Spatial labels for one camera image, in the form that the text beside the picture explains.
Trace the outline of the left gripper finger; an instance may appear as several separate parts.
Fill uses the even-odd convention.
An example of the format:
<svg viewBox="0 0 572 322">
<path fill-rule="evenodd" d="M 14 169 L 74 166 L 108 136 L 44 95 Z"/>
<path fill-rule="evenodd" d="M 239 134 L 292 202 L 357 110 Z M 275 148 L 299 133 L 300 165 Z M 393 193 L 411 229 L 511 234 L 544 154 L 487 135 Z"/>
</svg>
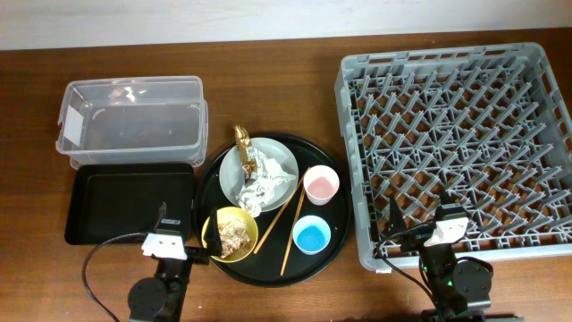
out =
<svg viewBox="0 0 572 322">
<path fill-rule="evenodd" d="M 210 256 L 220 257 L 223 252 L 223 245 L 218 229 L 217 209 L 212 208 L 206 223 L 205 245 Z"/>
<path fill-rule="evenodd" d="M 158 226 L 162 223 L 162 221 L 164 220 L 165 216 L 166 216 L 166 203 L 163 202 L 162 205 L 160 206 L 159 210 L 158 210 L 158 218 L 157 218 L 157 222 L 154 226 L 154 229 L 156 230 L 158 228 Z"/>
</svg>

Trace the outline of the food scraps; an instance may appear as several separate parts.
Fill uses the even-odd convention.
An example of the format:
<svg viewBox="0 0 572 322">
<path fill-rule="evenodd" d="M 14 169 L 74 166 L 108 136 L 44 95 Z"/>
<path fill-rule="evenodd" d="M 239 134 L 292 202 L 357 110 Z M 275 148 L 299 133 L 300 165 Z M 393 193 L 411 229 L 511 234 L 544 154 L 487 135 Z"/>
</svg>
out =
<svg viewBox="0 0 572 322">
<path fill-rule="evenodd" d="M 247 251 L 251 239 L 248 235 L 248 225 L 240 219 L 232 219 L 218 224 L 222 243 L 221 258 L 228 258 L 235 252 Z"/>
</svg>

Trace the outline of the yellow bowl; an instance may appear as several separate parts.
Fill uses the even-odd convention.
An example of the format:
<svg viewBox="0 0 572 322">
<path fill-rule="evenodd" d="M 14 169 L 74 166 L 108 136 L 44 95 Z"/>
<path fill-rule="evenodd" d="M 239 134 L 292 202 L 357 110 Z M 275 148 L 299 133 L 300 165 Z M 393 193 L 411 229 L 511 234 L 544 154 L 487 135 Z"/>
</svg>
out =
<svg viewBox="0 0 572 322">
<path fill-rule="evenodd" d="M 211 209 L 208 212 L 207 220 L 204 222 L 201 232 L 201 240 L 206 248 L 205 245 L 205 232 L 206 232 L 206 223 L 208 222 L 209 214 Z M 217 209 L 217 216 L 218 216 L 218 224 L 224 221 L 232 220 L 232 219 L 240 219 L 243 220 L 248 225 L 248 235 L 251 239 L 250 247 L 247 251 L 244 252 L 235 252 L 232 256 L 228 258 L 221 258 L 216 256 L 210 256 L 209 251 L 208 255 L 216 261 L 223 262 L 223 263 L 235 263 L 243 260 L 246 258 L 255 248 L 258 241 L 258 227 L 255 219 L 245 210 L 242 208 L 236 207 L 226 207 L 226 208 L 218 208 Z"/>
</svg>

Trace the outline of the grey plate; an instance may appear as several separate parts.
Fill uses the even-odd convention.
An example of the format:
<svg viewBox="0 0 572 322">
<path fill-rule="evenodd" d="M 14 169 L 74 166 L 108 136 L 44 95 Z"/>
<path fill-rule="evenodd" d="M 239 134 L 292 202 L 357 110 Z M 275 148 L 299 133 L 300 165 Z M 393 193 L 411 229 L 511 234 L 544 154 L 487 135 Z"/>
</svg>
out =
<svg viewBox="0 0 572 322">
<path fill-rule="evenodd" d="M 278 184 L 273 190 L 273 197 L 267 204 L 261 206 L 262 212 L 275 210 L 281 207 L 296 189 L 299 180 L 298 162 L 292 152 L 278 140 L 265 137 L 254 138 L 252 144 L 267 157 L 274 159 L 286 174 L 293 176 L 293 181 Z M 223 157 L 219 170 L 219 182 L 224 196 L 234 206 L 238 206 L 238 196 L 245 178 L 236 146 L 232 147 Z"/>
</svg>

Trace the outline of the white napkin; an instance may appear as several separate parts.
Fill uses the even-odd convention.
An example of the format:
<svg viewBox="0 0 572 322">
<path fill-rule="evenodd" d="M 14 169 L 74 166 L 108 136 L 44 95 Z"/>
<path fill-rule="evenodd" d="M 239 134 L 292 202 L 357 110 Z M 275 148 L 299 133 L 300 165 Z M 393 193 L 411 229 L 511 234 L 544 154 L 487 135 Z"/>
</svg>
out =
<svg viewBox="0 0 572 322">
<path fill-rule="evenodd" d="M 282 184 L 292 182 L 296 176 L 288 174 L 274 158 L 267 157 L 257 151 L 257 178 L 252 182 L 245 182 L 240 189 L 236 200 L 239 206 L 252 217 L 258 217 L 262 206 L 267 205 L 275 195 L 274 189 Z"/>
</svg>

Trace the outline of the pink cup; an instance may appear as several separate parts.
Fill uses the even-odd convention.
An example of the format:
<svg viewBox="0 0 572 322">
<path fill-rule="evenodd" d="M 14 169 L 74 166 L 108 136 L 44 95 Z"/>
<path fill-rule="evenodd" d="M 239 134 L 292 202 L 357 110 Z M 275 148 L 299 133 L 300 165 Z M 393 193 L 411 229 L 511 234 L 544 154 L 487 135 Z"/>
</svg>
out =
<svg viewBox="0 0 572 322">
<path fill-rule="evenodd" d="M 337 193 L 340 185 L 337 173 L 326 165 L 310 167 L 303 179 L 304 191 L 309 201 L 317 206 L 327 204 Z"/>
</svg>

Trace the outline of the blue cup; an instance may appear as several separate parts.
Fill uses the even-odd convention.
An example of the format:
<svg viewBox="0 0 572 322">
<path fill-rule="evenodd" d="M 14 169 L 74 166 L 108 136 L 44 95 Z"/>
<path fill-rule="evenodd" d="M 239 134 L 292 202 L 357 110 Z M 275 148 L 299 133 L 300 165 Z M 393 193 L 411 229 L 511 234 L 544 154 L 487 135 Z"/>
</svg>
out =
<svg viewBox="0 0 572 322">
<path fill-rule="evenodd" d="M 294 226 L 293 241 L 306 255 L 324 250 L 331 238 L 330 226 L 319 216 L 303 216 Z"/>
</svg>

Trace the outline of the wooden chopstick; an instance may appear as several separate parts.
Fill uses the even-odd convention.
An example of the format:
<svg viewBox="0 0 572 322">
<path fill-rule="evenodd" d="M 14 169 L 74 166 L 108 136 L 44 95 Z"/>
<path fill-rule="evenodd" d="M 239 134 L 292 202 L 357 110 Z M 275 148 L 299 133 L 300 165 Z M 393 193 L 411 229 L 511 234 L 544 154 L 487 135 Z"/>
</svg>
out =
<svg viewBox="0 0 572 322">
<path fill-rule="evenodd" d="M 299 196 L 299 202 L 298 202 L 298 205 L 297 205 L 297 208 L 296 208 L 296 213 L 295 213 L 295 216 L 294 216 L 292 225 L 291 225 L 290 236 L 289 236 L 289 239 L 288 239 L 288 242 L 287 242 L 287 246 L 286 246 L 286 250 L 285 250 L 285 253 L 284 253 L 284 256 L 283 256 L 283 259 L 282 259 L 282 266 L 281 266 L 280 276 L 283 276 L 283 275 L 284 275 L 285 268 L 286 268 L 286 266 L 287 266 L 287 262 L 288 262 L 289 255 L 290 255 L 290 250 L 291 250 L 291 244 L 293 243 L 294 226 L 295 226 L 295 224 L 296 224 L 296 223 L 298 222 L 298 220 L 299 220 L 299 215 L 300 215 L 300 212 L 301 212 L 303 203 L 304 203 L 305 196 L 306 196 L 305 190 L 302 189 L 302 191 L 301 191 L 301 193 L 300 193 L 300 196 Z"/>
<path fill-rule="evenodd" d="M 269 226 L 267 227 L 267 229 L 265 230 L 264 234 L 262 235 L 262 237 L 260 238 L 259 242 L 257 243 L 256 247 L 253 250 L 253 253 L 256 255 L 260 249 L 262 248 L 262 246 L 264 245 L 268 235 L 270 234 L 270 232 L 273 230 L 273 228 L 275 227 L 275 225 L 277 224 L 278 220 L 281 218 L 283 211 L 286 209 L 286 207 L 290 204 L 291 200 L 294 197 L 294 194 L 297 192 L 297 190 L 300 188 L 300 186 L 303 183 L 303 179 L 304 176 L 306 174 L 306 172 L 309 170 L 309 168 L 302 174 L 302 177 L 299 179 L 299 182 L 296 185 L 296 188 L 294 189 L 294 192 L 292 193 L 292 195 L 285 201 L 285 203 L 282 205 L 282 207 L 280 208 L 280 210 L 278 211 L 277 215 L 274 217 L 273 221 L 269 224 Z"/>
</svg>

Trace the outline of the gold foil wrapper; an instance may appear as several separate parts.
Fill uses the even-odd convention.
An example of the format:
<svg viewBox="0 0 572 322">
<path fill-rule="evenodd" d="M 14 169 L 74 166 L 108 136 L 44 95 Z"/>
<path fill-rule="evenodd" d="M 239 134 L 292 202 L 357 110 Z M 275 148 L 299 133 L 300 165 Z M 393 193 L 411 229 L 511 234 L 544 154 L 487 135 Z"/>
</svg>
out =
<svg viewBox="0 0 572 322">
<path fill-rule="evenodd" d="M 244 127 L 235 125 L 233 129 L 240 162 L 245 173 L 245 182 L 252 182 L 257 178 L 257 151 Z"/>
</svg>

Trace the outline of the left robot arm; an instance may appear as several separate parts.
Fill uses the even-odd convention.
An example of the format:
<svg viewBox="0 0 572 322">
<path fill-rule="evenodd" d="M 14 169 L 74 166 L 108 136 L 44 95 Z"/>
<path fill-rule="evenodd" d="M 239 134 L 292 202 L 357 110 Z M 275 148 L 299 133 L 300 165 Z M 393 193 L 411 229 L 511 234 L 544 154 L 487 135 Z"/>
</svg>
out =
<svg viewBox="0 0 572 322">
<path fill-rule="evenodd" d="M 206 265 L 222 253 L 217 228 L 217 210 L 211 209 L 206 223 L 205 248 L 185 244 L 179 231 L 155 228 L 142 244 L 143 254 L 157 261 L 152 277 L 136 282 L 128 295 L 130 321 L 179 321 L 195 265 Z"/>
</svg>

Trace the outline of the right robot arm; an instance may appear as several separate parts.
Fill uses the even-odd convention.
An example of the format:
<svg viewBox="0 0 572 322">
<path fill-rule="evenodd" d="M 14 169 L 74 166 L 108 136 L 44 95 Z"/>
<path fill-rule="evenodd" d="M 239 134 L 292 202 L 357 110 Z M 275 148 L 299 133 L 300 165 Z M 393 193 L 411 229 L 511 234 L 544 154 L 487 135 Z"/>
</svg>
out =
<svg viewBox="0 0 572 322">
<path fill-rule="evenodd" d="M 484 311 L 492 304 L 492 265 L 478 258 L 459 258 L 453 249 L 466 236 L 468 222 L 468 212 L 446 191 L 440 192 L 433 219 L 410 228 L 397 201 L 390 199 L 383 241 L 397 240 L 401 251 L 419 254 L 421 279 L 404 276 L 420 286 L 433 304 L 421 313 L 422 321 L 486 320 Z"/>
</svg>

